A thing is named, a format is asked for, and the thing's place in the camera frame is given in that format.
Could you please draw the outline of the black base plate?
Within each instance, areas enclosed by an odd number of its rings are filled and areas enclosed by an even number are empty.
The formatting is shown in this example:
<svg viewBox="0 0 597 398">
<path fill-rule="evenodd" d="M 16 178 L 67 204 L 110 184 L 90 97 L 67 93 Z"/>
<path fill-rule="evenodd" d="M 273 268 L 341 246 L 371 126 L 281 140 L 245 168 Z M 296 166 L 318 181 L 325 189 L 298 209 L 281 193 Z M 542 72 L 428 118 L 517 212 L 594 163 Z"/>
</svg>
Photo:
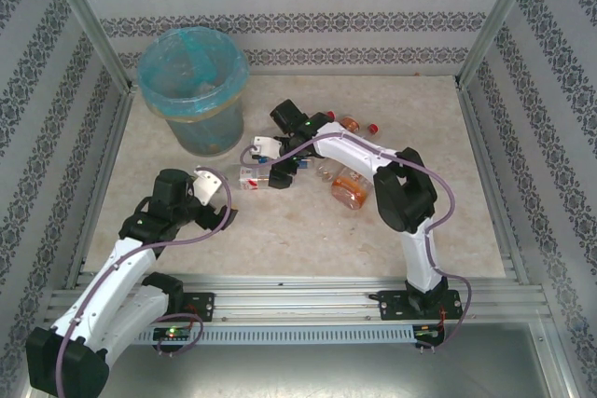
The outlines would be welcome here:
<svg viewBox="0 0 597 398">
<path fill-rule="evenodd" d="M 214 293 L 183 293 L 176 305 L 169 305 L 165 314 L 186 313 L 198 315 L 204 323 L 210 323 L 215 309 Z"/>
<path fill-rule="evenodd" d="M 423 311 L 412 306 L 405 290 L 379 291 L 375 296 L 383 321 L 438 321 L 441 317 L 459 320 L 463 315 L 463 305 L 456 290 L 448 290 L 435 305 Z"/>
</svg>

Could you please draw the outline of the left controller board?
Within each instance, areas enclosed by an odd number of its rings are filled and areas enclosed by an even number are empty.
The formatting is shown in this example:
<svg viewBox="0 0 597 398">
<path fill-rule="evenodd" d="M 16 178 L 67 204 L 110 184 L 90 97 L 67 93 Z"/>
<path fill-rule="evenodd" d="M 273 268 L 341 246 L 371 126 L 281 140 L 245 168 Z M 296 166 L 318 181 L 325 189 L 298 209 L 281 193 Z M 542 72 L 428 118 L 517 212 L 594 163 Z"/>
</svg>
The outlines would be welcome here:
<svg viewBox="0 0 597 398">
<path fill-rule="evenodd" d="M 186 342 L 190 340 L 191 330 L 186 327 L 158 327 L 153 330 L 153 340 Z"/>
</svg>

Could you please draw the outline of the clear unlabelled plastic bottle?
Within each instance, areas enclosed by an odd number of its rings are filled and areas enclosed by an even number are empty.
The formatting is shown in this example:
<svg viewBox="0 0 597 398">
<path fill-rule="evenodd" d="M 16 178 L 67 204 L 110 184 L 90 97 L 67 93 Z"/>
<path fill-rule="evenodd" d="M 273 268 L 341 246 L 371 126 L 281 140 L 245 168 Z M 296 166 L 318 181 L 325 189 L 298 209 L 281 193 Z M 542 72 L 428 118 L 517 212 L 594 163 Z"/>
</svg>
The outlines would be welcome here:
<svg viewBox="0 0 597 398">
<path fill-rule="evenodd" d="M 337 160 L 326 158 L 316 168 L 316 175 L 324 182 L 332 182 L 342 171 L 344 165 Z"/>
</svg>

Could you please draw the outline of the right aluminium side rail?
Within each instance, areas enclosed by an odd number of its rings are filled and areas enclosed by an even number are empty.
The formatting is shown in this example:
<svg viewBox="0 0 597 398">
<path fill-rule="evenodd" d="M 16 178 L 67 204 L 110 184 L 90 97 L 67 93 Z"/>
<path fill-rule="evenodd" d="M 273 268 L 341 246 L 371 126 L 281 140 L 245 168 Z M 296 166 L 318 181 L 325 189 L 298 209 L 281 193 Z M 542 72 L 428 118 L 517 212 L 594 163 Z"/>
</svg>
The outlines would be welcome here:
<svg viewBox="0 0 597 398">
<path fill-rule="evenodd" d="M 456 86 L 456 92 L 504 266 L 507 267 L 507 271 L 512 270 L 514 272 L 518 283 L 528 285 L 531 282 L 521 259 L 520 250 L 501 198 L 500 189 L 493 173 L 493 166 L 472 103 L 463 88 Z"/>
</svg>

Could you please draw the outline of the grey metal panel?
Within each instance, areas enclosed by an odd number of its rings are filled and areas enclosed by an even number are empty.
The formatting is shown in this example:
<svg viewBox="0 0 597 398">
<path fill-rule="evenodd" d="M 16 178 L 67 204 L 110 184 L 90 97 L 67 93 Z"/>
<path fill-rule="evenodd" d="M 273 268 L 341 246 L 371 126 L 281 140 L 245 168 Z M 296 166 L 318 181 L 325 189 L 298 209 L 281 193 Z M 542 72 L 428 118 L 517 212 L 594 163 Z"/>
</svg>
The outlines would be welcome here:
<svg viewBox="0 0 597 398">
<path fill-rule="evenodd" d="M 580 398 L 543 323 L 472 324 L 443 349 L 209 339 L 173 358 L 129 347 L 99 398 Z"/>
</svg>

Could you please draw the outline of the large orange label bottle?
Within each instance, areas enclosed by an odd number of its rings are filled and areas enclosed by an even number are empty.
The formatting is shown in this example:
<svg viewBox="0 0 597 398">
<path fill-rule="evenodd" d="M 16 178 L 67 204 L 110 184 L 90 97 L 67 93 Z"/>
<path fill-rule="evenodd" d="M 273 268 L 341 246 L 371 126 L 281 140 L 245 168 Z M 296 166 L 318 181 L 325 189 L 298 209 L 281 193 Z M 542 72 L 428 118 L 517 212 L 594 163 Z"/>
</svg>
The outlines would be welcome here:
<svg viewBox="0 0 597 398">
<path fill-rule="evenodd" d="M 373 184 L 363 175 L 349 168 L 344 168 L 331 185 L 331 194 L 351 210 L 360 210 L 366 202 Z"/>
</svg>

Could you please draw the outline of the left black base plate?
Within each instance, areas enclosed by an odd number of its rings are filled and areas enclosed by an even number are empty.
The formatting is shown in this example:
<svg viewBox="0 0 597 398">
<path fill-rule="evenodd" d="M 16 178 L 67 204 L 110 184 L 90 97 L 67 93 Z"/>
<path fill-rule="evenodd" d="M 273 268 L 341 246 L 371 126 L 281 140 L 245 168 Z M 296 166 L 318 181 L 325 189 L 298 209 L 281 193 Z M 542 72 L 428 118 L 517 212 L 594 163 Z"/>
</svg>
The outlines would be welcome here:
<svg viewBox="0 0 597 398">
<path fill-rule="evenodd" d="M 215 309 L 214 293 L 183 293 L 176 305 L 169 305 L 165 314 L 186 313 L 198 315 L 204 323 L 210 323 Z"/>
</svg>

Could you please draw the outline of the left aluminium frame post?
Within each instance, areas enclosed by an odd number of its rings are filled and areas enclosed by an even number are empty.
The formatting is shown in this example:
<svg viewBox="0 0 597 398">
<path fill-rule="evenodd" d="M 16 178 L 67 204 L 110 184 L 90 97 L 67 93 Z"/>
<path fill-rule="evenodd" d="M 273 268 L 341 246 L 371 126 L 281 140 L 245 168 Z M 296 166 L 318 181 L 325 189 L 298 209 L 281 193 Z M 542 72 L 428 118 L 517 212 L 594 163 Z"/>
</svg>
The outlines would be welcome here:
<svg viewBox="0 0 597 398">
<path fill-rule="evenodd" d="M 99 54 L 104 66 L 121 92 L 128 92 L 132 88 L 132 81 L 128 76 L 118 54 L 93 9 L 89 0 L 66 0 L 75 13 L 83 31 L 87 34 L 94 49 Z"/>
</svg>

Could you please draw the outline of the clear bottle red white label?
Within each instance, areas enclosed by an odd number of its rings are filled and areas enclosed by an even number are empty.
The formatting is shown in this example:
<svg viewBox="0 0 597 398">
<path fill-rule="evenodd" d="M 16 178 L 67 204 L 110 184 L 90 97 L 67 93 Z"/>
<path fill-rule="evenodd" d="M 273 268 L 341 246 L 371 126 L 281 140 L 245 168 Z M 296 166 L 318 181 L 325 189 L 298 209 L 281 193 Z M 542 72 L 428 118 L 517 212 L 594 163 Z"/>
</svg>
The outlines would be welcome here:
<svg viewBox="0 0 597 398">
<path fill-rule="evenodd" d="M 270 168 L 241 167 L 239 171 L 239 186 L 241 190 L 259 190 L 269 187 Z"/>
</svg>

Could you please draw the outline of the aluminium side rail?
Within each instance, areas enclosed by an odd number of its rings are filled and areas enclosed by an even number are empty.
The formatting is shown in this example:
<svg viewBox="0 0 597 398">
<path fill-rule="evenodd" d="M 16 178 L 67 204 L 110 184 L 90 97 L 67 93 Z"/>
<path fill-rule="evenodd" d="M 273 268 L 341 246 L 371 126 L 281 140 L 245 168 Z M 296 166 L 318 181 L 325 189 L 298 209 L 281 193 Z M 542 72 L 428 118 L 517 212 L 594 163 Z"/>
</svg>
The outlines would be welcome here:
<svg viewBox="0 0 597 398">
<path fill-rule="evenodd" d="M 493 173 L 493 166 L 472 103 L 463 88 L 456 86 L 456 92 L 504 266 L 507 267 L 507 271 L 512 270 L 514 272 L 518 283 L 528 285 L 531 282 L 521 259 L 520 250 L 501 198 L 500 189 Z"/>
<path fill-rule="evenodd" d="M 90 249 L 136 92 L 137 86 L 133 85 L 126 93 L 121 95 L 111 121 L 104 152 L 100 160 L 101 164 L 96 172 L 88 207 L 76 239 L 75 251 L 68 265 L 67 276 L 63 279 L 63 286 L 66 289 L 72 289 L 76 286 L 81 268 Z"/>
</svg>

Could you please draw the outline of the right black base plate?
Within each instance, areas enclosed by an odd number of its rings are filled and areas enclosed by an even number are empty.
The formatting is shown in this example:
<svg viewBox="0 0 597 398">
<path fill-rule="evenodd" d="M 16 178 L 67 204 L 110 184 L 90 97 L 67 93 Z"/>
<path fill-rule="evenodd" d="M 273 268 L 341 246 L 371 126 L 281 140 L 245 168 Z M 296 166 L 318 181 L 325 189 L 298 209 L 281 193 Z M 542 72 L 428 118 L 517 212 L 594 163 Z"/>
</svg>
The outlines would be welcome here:
<svg viewBox="0 0 597 398">
<path fill-rule="evenodd" d="M 383 321 L 438 321 L 441 317 L 459 320 L 463 315 L 463 305 L 456 290 L 448 290 L 435 305 L 423 311 L 412 306 L 405 290 L 379 291 L 375 296 Z"/>
</svg>

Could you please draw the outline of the aluminium frame post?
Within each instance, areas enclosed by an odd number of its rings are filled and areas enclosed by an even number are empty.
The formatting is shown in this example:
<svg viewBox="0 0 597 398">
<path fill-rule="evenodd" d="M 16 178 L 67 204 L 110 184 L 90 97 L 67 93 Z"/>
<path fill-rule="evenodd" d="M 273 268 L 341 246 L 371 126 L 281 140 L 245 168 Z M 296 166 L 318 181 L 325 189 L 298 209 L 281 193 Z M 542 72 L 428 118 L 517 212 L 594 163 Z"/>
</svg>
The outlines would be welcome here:
<svg viewBox="0 0 597 398">
<path fill-rule="evenodd" d="M 455 77 L 456 85 L 459 89 L 464 89 L 470 84 L 489 46 L 515 3 L 516 0 L 495 1 L 493 8 L 481 26 L 479 34 L 465 58 L 463 66 Z"/>
<path fill-rule="evenodd" d="M 128 92 L 132 88 L 132 81 L 128 76 L 118 54 L 93 9 L 89 0 L 66 0 L 75 13 L 83 31 L 87 34 L 94 49 L 99 54 L 104 66 L 121 92 Z"/>
</svg>

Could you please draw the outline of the aluminium mounting rail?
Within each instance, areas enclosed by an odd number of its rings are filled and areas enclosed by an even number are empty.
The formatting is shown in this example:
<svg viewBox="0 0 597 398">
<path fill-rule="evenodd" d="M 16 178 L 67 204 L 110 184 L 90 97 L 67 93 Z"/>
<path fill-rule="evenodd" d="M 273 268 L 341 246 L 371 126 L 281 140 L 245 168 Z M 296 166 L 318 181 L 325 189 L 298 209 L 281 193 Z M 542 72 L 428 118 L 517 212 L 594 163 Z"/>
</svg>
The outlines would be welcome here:
<svg viewBox="0 0 597 398">
<path fill-rule="evenodd" d="M 402 290 L 400 278 L 273 277 L 178 274 L 187 292 L 215 294 L 213 323 L 324 324 L 381 321 L 370 296 Z M 465 322 L 527 323 L 549 319 L 551 311 L 539 285 L 510 278 L 472 280 Z"/>
</svg>

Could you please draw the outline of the blue plastic bin liner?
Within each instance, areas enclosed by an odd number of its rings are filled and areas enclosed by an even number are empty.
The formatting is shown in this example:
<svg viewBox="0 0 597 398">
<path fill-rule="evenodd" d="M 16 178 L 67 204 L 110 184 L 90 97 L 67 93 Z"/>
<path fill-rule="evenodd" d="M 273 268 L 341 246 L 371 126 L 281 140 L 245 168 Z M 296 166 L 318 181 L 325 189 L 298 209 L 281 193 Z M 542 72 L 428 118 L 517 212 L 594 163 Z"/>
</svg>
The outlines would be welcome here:
<svg viewBox="0 0 597 398">
<path fill-rule="evenodd" d="M 238 96 L 248 61 L 226 34 L 196 26 L 171 29 L 142 54 L 137 81 L 146 104 L 160 117 L 192 121 Z"/>
</svg>

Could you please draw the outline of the grey round waste bin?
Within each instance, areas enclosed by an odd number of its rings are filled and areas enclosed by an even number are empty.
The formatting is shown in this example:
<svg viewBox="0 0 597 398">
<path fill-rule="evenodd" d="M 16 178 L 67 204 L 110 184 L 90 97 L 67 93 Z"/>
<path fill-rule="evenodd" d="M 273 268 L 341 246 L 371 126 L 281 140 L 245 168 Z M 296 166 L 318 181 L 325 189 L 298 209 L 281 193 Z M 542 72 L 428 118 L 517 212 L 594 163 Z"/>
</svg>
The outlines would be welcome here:
<svg viewBox="0 0 597 398">
<path fill-rule="evenodd" d="M 155 116 L 166 121 L 178 143 L 189 153 L 213 157 L 229 151 L 243 135 L 243 89 L 224 106 L 212 113 L 195 117 L 192 121 L 160 117 L 147 104 L 146 106 Z"/>
</svg>

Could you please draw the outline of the left aluminium side rail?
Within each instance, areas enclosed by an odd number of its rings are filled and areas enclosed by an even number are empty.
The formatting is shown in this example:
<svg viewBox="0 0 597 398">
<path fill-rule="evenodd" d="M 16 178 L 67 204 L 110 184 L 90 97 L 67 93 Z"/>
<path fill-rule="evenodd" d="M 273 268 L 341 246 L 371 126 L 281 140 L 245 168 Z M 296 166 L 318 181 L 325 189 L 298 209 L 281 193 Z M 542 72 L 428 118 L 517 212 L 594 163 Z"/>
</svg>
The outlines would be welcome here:
<svg viewBox="0 0 597 398">
<path fill-rule="evenodd" d="M 100 160 L 101 164 L 96 172 L 88 207 L 76 239 L 75 251 L 68 265 L 67 276 L 63 279 L 63 286 L 66 289 L 72 289 L 76 286 L 81 268 L 90 249 L 136 92 L 137 86 L 133 85 L 126 93 L 121 95 L 111 121 L 104 152 Z"/>
</svg>

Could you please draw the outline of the right aluminium frame post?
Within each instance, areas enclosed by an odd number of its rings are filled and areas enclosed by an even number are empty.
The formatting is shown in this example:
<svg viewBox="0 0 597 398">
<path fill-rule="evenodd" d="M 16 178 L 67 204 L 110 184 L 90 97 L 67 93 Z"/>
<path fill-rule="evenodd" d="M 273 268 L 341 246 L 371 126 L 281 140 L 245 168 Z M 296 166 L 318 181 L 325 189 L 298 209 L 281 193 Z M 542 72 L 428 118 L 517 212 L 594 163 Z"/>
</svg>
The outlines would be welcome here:
<svg viewBox="0 0 597 398">
<path fill-rule="evenodd" d="M 470 84 L 489 46 L 515 3 L 516 0 L 495 1 L 493 8 L 481 26 L 479 34 L 465 58 L 463 66 L 455 77 L 456 85 L 459 89 L 464 89 Z"/>
</svg>

